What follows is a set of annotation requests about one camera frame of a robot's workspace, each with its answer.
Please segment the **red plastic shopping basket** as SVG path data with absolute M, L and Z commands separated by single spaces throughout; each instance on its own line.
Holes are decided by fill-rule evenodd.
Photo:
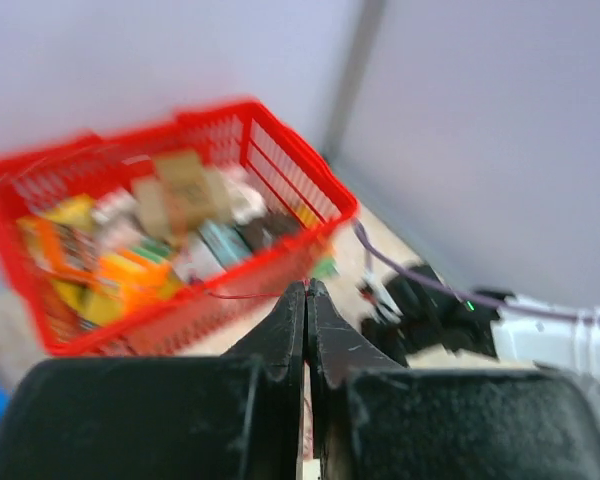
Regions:
M 0 157 L 0 265 L 48 354 L 169 355 L 309 277 L 357 208 L 239 100 Z

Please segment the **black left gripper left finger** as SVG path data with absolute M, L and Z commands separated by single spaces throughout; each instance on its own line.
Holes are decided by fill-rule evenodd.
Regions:
M 0 479 L 298 479 L 306 290 L 213 357 L 48 359 L 0 422 Z

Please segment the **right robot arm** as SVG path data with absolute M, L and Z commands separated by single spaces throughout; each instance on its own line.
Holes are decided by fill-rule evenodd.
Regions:
M 540 302 L 511 291 L 478 289 L 484 305 L 446 294 L 400 274 L 384 287 L 401 313 L 385 349 L 401 364 L 408 356 L 442 346 L 500 361 L 531 362 L 600 379 L 600 310 Z

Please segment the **brown cardboard box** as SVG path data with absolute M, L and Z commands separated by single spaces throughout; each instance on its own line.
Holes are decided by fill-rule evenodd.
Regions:
M 194 149 L 154 155 L 150 173 L 131 181 L 136 216 L 149 235 L 179 237 L 205 221 L 232 220 L 230 198 L 220 170 Z

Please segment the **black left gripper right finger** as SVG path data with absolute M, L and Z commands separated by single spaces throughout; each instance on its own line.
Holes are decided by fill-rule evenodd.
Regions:
M 600 479 L 600 426 L 568 377 L 410 369 L 310 282 L 305 348 L 325 479 Z

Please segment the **colourful sponge pack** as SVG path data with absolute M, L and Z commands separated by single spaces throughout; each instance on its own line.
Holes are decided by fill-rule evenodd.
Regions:
M 313 278 L 320 280 L 337 277 L 338 275 L 336 258 L 332 253 L 322 256 L 311 272 Z

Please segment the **orange sponge daddy box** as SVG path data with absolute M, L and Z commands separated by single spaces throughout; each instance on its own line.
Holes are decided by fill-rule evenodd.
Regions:
M 171 299 L 182 286 L 165 256 L 142 246 L 109 252 L 99 259 L 80 315 L 89 328 L 105 327 Z

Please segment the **teal sponge package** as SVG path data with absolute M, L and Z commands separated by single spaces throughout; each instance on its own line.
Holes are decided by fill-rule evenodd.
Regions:
M 200 226 L 199 234 L 224 268 L 230 268 L 251 256 L 251 250 L 231 225 L 207 220 Z

